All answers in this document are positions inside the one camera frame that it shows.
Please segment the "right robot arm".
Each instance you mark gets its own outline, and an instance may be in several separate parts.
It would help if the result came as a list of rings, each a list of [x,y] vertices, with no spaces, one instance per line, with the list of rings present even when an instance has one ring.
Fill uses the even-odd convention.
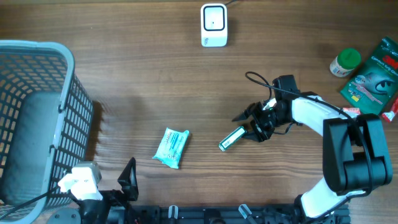
[[[250,120],[244,139],[263,142],[276,134],[276,128],[296,124],[308,126],[323,140],[321,180],[293,203],[266,205],[261,222],[350,223],[347,202],[366,197],[392,180],[379,116],[345,112],[313,92],[302,92],[293,75],[282,75],[271,83],[256,72],[246,72],[245,76],[267,87],[270,95],[233,119]]]

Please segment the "red patterned small box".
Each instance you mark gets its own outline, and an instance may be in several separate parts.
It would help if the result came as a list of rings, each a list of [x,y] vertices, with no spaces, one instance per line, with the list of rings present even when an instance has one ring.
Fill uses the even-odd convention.
[[[358,116],[361,114],[361,111],[359,108],[342,108],[343,112],[350,116]]]

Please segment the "green glove package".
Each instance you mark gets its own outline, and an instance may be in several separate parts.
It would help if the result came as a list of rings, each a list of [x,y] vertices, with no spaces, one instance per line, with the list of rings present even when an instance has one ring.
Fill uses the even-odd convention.
[[[364,114],[379,115],[397,93],[397,42],[383,38],[340,94]]]

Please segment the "green white small tube box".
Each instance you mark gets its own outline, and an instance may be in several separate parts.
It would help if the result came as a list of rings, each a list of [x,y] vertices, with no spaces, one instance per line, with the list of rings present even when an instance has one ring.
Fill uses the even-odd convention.
[[[241,139],[247,131],[243,126],[238,126],[233,132],[227,135],[219,144],[218,147],[221,151],[226,151],[230,148],[236,141]]]

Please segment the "mint wet wipes pack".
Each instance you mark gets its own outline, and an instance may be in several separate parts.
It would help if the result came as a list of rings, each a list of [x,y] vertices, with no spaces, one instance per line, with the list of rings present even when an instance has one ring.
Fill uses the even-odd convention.
[[[179,132],[166,128],[153,159],[157,159],[172,169],[179,169],[180,159],[189,134],[189,130]]]

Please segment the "green lidded jar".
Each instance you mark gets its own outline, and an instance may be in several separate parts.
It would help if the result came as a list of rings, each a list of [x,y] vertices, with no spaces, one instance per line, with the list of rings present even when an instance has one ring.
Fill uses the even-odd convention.
[[[330,72],[336,77],[346,77],[361,63],[361,54],[354,48],[342,50],[330,64]]]

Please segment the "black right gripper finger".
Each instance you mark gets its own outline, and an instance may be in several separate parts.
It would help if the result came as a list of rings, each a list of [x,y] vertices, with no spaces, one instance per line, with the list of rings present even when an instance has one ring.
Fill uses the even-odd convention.
[[[248,119],[252,114],[253,111],[256,109],[255,104],[250,104],[242,113],[238,114],[236,117],[232,119],[232,122],[244,121]]]
[[[242,136],[243,139],[248,139],[248,140],[252,140],[252,141],[256,141],[256,142],[261,142],[261,138],[259,137],[259,135],[257,133],[255,133],[254,131],[250,131],[245,133]]]

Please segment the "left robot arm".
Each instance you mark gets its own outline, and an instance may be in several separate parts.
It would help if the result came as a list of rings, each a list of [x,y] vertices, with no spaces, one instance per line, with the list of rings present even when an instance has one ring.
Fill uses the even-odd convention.
[[[58,183],[61,192],[70,194],[78,208],[56,211],[48,223],[141,223],[142,218],[131,207],[139,196],[136,160],[131,158],[118,177],[120,190],[99,190],[102,176],[94,161],[83,161],[72,167]]]

